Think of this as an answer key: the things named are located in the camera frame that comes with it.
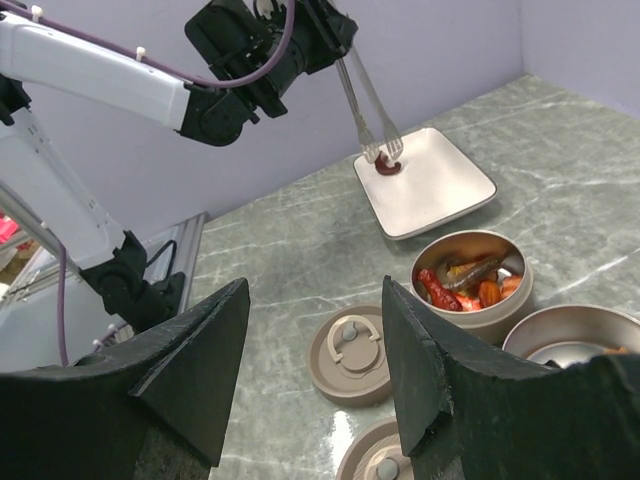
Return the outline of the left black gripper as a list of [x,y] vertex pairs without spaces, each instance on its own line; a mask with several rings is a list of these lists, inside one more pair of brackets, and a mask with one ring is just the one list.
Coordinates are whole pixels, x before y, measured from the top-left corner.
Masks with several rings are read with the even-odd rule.
[[351,49],[357,23],[333,1],[295,2],[292,40],[302,53],[303,72],[312,75],[332,66]]

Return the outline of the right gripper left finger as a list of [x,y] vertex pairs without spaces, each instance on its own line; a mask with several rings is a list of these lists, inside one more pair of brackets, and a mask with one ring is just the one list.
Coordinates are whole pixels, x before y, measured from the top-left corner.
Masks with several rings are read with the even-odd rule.
[[1,377],[5,479],[205,479],[218,466],[247,333],[239,278],[78,360]]

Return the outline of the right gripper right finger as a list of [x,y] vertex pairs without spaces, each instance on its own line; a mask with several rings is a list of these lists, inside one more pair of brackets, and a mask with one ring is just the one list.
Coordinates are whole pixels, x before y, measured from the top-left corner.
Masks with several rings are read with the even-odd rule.
[[391,278],[383,332],[403,454],[418,479],[635,479],[639,358],[566,369],[496,348]]

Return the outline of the red shrimp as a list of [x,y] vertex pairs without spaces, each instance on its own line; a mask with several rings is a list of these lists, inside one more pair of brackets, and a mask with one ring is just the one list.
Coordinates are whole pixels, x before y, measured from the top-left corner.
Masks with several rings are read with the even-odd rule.
[[456,263],[448,260],[436,268],[441,284],[453,292],[461,303],[462,312],[490,308],[511,296],[523,280],[523,275],[507,268],[505,260],[495,256]]

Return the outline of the dark sausage slice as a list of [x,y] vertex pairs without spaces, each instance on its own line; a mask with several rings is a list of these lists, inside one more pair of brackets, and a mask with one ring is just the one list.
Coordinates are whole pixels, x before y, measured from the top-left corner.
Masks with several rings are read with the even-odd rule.
[[374,167],[378,174],[383,176],[393,176],[398,174],[402,165],[399,161],[392,161],[383,152],[374,161]]

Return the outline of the red meat chunk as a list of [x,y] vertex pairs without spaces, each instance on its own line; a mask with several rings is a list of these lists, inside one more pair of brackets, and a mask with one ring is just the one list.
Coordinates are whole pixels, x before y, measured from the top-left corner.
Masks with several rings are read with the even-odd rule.
[[434,307],[453,312],[463,310],[455,294],[441,284],[433,270],[422,269],[418,274],[418,279],[426,289]]

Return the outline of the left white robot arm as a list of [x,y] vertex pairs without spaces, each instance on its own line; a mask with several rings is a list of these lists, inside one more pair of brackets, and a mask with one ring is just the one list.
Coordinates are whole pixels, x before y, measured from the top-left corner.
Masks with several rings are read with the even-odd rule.
[[1,5],[1,181],[44,222],[107,312],[170,318],[141,236],[226,213],[352,145],[336,61],[355,22],[326,1],[139,1],[142,29],[200,76],[142,48]]

